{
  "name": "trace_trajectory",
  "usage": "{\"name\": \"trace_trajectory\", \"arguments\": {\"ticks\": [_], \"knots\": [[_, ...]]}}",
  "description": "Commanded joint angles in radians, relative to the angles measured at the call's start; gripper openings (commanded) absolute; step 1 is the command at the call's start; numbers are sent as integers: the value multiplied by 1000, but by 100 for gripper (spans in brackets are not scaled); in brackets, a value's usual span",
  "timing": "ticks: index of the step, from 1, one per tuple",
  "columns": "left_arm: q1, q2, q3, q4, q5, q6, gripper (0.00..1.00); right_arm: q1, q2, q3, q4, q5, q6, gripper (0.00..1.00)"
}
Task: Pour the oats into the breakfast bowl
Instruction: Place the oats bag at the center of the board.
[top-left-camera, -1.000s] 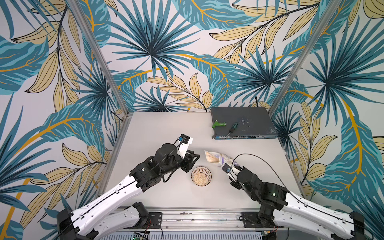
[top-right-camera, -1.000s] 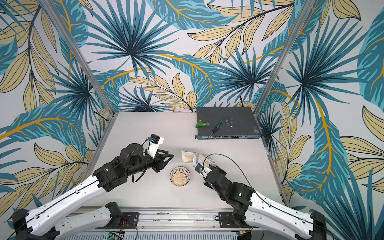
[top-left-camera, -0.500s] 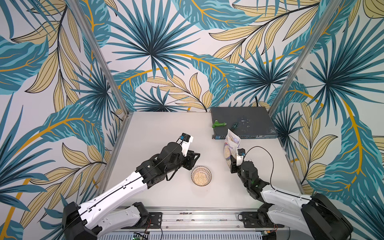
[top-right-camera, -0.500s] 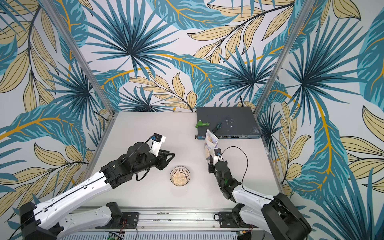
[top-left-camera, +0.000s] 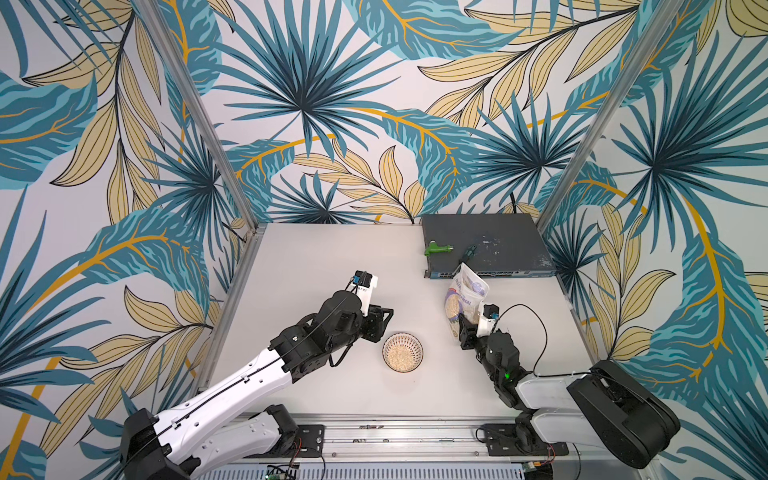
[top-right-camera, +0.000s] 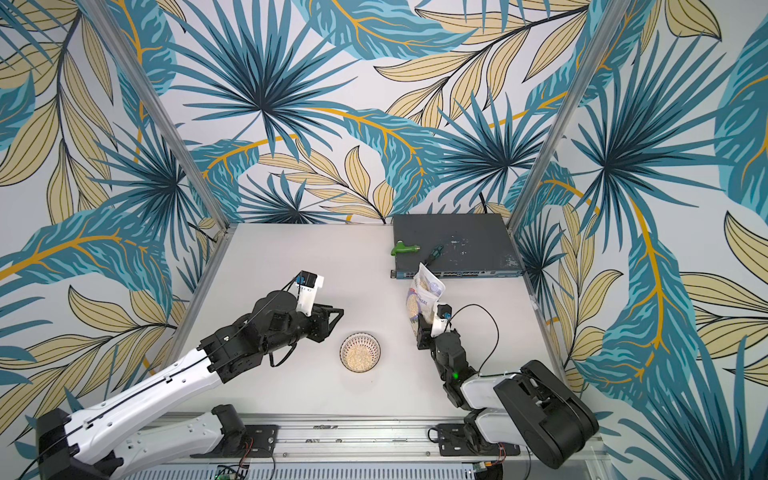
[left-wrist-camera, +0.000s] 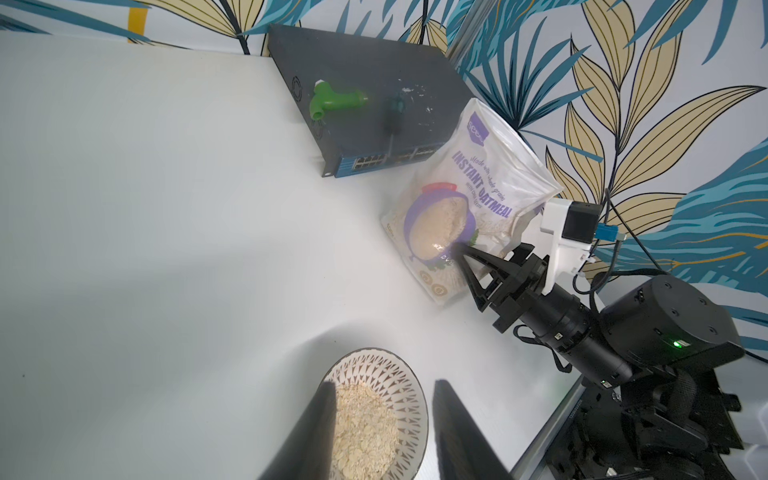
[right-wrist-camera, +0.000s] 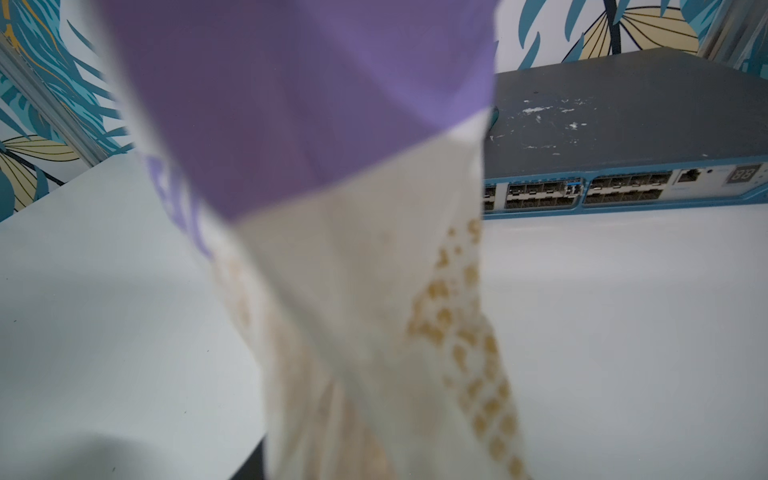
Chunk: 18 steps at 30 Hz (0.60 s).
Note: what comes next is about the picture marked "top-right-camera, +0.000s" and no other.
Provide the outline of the white purple oats bag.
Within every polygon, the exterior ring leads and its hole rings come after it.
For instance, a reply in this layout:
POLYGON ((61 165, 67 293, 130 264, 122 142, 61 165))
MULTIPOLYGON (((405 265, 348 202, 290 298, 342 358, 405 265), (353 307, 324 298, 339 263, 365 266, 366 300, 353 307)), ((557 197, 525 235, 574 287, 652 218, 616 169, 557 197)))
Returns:
POLYGON ((420 264, 406 297, 406 309, 417 342, 421 342, 422 338, 433 338, 433 311, 445 290, 444 283, 420 264))

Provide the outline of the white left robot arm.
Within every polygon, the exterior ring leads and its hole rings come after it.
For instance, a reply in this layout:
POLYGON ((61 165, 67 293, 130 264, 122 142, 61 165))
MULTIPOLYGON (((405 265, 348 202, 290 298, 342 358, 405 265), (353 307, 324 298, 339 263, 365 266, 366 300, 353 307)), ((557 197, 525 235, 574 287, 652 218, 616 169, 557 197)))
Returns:
POLYGON ((277 290, 252 311, 205 337, 167 368, 128 390, 71 414, 55 409, 36 421, 42 479, 121 479, 184 456, 244 457, 254 442, 231 404, 154 428, 172 408, 258 367, 277 367, 275 351, 302 339, 323 342, 344 311, 311 293, 277 290))

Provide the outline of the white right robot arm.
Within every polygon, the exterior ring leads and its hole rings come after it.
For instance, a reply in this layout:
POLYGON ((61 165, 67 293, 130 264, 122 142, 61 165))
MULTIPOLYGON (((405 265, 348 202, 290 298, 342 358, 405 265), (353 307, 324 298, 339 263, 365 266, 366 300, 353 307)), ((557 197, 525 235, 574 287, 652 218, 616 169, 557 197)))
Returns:
POLYGON ((459 423, 428 429, 443 457, 503 458, 527 449, 557 469, 599 432, 596 414, 548 367, 531 360, 511 373, 482 375, 470 366, 457 331, 416 317, 417 348, 427 350, 459 423))

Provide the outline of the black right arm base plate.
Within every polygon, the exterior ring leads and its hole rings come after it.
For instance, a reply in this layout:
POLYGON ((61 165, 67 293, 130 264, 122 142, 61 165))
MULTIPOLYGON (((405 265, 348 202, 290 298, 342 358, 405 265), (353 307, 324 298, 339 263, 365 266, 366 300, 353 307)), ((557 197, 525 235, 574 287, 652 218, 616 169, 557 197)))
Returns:
POLYGON ((475 427, 463 423, 443 423, 429 427, 427 438, 438 445, 442 457, 506 458, 518 456, 521 453, 520 446, 509 443, 490 443, 475 427))

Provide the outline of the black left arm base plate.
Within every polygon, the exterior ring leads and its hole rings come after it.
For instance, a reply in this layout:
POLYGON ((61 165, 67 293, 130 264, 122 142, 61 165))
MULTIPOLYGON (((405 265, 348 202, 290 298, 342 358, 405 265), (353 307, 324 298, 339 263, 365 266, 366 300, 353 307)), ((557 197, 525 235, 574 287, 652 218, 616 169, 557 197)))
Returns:
POLYGON ((223 440, 211 452, 193 454, 196 459, 269 458, 274 454, 279 426, 274 424, 246 425, 236 444, 223 440))

